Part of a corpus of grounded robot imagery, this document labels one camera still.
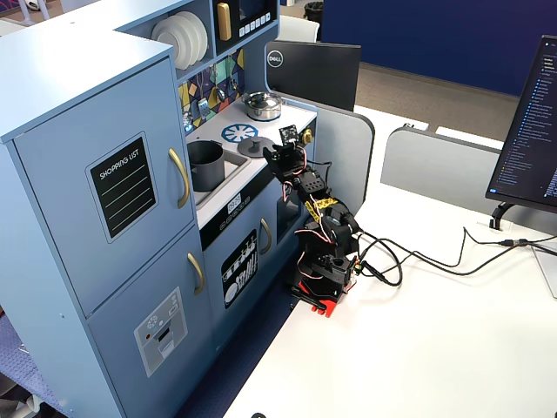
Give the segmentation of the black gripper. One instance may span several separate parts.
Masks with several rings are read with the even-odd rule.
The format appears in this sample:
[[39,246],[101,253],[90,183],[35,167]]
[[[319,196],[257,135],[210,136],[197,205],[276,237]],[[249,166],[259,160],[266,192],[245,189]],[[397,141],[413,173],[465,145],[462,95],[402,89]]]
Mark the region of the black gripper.
[[272,145],[263,148],[263,157],[272,174],[279,181],[289,181],[302,173],[307,166],[305,148],[299,145]]

